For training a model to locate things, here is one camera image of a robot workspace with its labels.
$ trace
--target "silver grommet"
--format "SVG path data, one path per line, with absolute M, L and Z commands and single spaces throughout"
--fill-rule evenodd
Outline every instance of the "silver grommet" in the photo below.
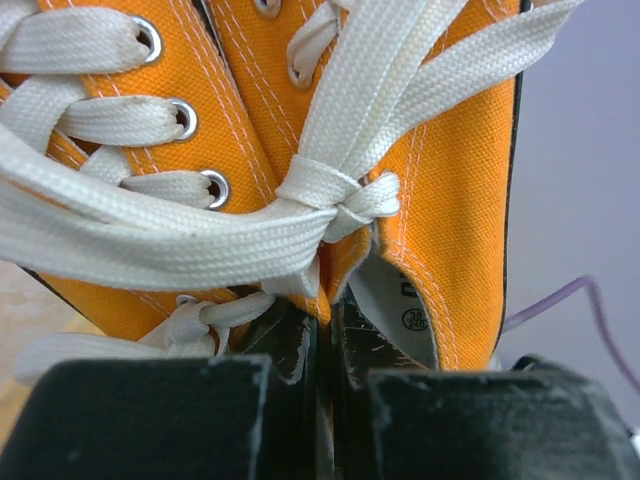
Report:
M 131 15 L 131 18 L 140 28 L 140 34 L 138 35 L 138 41 L 144 46 L 149 48 L 149 54 L 144 60 L 145 64 L 155 62 L 160 55 L 162 55 L 162 38 L 156 27 L 146 18 L 139 17 L 138 15 Z
M 309 87 L 311 87 L 311 84 L 313 83 L 313 77 L 301 79 L 300 72 L 298 72 L 293 67 L 292 63 L 290 63 L 288 67 L 289 68 L 287 70 L 289 71 L 289 79 L 291 80 L 291 83 L 293 83 L 300 90 L 308 90 Z
M 282 0 L 253 0 L 253 4 L 265 17 L 275 18 L 280 13 Z
M 194 108 L 184 100 L 179 98 L 170 98 L 169 101 L 178 109 L 177 122 L 184 127 L 179 137 L 175 138 L 176 142 L 184 142 L 193 137 L 198 129 L 198 114 Z
M 231 187 L 229 186 L 229 182 L 224 175 L 220 172 L 216 172 L 215 170 L 203 170 L 200 174 L 207 177 L 211 182 L 209 193 L 213 196 L 214 200 L 208 207 L 206 207 L 207 210 L 219 210 L 231 197 Z
M 180 307 L 182 305 L 185 305 L 187 303 L 198 303 L 198 299 L 196 297 L 193 297 L 191 295 L 178 295 L 176 297 L 176 306 Z

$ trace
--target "sneaker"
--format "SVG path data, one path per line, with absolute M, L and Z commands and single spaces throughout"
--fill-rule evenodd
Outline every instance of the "sneaker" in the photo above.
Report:
M 277 180 L 198 10 L 7 0 L 0 72 L 1 256 L 115 337 L 43 339 L 17 376 L 32 382 L 69 357 L 237 343 L 275 297 L 227 287 L 275 275 L 243 266 L 233 245 L 259 249 L 241 214 L 271 203 Z M 227 217 L 241 220 L 229 230 Z M 293 300 L 328 320 L 317 297 Z
M 536 3 L 209 1 L 277 194 L 337 212 L 320 249 L 329 300 L 349 282 L 413 365 L 489 366 L 514 76 L 582 1 Z

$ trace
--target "orange canvas sneaker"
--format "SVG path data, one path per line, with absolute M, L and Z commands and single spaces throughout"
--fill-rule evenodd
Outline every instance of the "orange canvas sneaker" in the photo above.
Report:
M 208 2 L 277 193 L 337 208 L 320 247 L 329 300 L 349 282 L 413 360 L 486 368 L 504 310 L 514 77 L 581 1 Z
M 0 137 L 2 257 L 119 339 L 47 339 L 26 352 L 24 380 L 57 361 L 55 351 L 222 352 L 273 303 L 258 288 L 226 288 L 266 278 L 242 273 L 234 257 L 243 255 L 228 247 L 267 247 L 218 219 L 262 209 L 278 183 L 189 0 L 4 1 Z M 211 256 L 206 232 L 227 246 Z M 216 279 L 207 263 L 237 275 Z M 319 297 L 294 301 L 328 319 Z

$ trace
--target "shoe insole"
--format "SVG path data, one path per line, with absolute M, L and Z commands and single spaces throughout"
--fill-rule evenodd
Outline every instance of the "shoe insole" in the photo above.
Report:
M 396 267 L 370 255 L 349 286 L 363 315 L 393 345 L 430 369 L 438 369 L 429 312 L 411 282 Z

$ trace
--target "white shoelace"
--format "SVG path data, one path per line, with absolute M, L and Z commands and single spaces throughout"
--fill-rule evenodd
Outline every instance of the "white shoelace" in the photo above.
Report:
M 89 7 L 43 13 L 34 0 L 5 0 L 0 72 L 33 76 L 0 107 L 0 255 L 115 288 L 181 292 L 261 282 L 268 294 L 315 296 L 320 242 L 339 241 L 399 210 L 393 172 L 363 182 L 389 148 L 413 127 L 535 63 L 583 2 L 552 1 L 422 65 L 467 1 L 323 3 L 289 46 L 297 78 L 308 81 L 338 34 L 338 7 L 349 9 L 349 20 L 318 84 L 298 153 L 271 205 L 231 215 L 202 209 L 211 197 L 197 172 L 131 176 L 120 147 L 180 137 L 173 103 L 142 95 L 92 99 L 76 77 L 143 67 L 149 51 L 136 40 L 131 17 Z M 73 171 L 44 156 L 54 129 L 104 146 Z M 233 302 L 245 321 L 273 301 L 262 293 L 255 298 Z M 221 310 L 204 321 L 203 311 L 193 318 L 229 328 Z M 149 352 L 147 345 L 127 345 Z M 55 363 L 63 353 L 51 351 L 57 353 L 47 361 Z M 42 369 L 47 362 L 40 360 Z

